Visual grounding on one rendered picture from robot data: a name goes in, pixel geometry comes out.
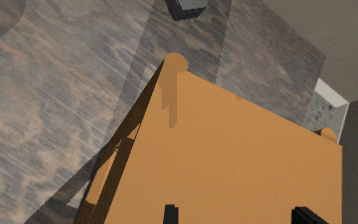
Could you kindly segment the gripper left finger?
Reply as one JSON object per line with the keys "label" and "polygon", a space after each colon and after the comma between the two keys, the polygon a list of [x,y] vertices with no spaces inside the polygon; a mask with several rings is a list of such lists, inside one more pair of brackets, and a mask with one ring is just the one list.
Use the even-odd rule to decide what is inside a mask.
{"label": "gripper left finger", "polygon": [[165,204],[163,224],[179,224],[178,207]]}

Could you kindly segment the wooden shelving unit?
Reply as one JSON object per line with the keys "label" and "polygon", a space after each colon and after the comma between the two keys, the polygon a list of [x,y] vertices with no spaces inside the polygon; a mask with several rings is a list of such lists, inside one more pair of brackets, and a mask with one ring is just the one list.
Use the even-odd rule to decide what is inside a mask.
{"label": "wooden shelving unit", "polygon": [[342,224],[342,146],[187,71],[171,52],[110,139],[74,224]]}

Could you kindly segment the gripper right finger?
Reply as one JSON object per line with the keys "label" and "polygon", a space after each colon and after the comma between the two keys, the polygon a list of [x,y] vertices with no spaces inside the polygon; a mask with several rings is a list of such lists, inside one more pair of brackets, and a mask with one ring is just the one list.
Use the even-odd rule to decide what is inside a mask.
{"label": "gripper right finger", "polygon": [[307,207],[295,207],[291,211],[291,224],[329,224]]}

